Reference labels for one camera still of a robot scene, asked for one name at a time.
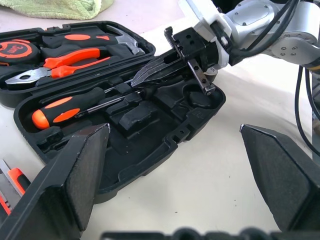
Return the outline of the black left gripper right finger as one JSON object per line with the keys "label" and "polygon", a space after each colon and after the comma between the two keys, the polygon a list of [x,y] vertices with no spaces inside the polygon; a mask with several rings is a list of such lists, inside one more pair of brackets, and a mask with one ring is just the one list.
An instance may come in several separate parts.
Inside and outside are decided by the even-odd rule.
{"label": "black left gripper right finger", "polygon": [[255,183],[279,232],[275,240],[320,238],[320,167],[290,137],[275,130],[240,127]]}

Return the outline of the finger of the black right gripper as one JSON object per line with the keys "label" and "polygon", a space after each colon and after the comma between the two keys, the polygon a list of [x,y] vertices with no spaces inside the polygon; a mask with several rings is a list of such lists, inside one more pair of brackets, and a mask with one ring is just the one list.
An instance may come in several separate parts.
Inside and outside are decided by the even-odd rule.
{"label": "finger of the black right gripper", "polygon": [[148,62],[133,77],[131,84],[162,84],[180,75],[185,70],[185,62],[171,49]]}
{"label": "finger of the black right gripper", "polygon": [[150,62],[140,69],[131,81],[133,88],[145,88],[161,85],[170,78],[179,75],[187,68],[184,61],[172,63]]}

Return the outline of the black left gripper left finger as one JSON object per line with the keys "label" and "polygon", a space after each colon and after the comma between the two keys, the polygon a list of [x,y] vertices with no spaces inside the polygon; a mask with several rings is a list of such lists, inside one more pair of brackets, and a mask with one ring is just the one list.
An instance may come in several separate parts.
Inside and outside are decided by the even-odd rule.
{"label": "black left gripper left finger", "polygon": [[110,126],[75,133],[0,227],[2,240],[79,240],[99,189]]}

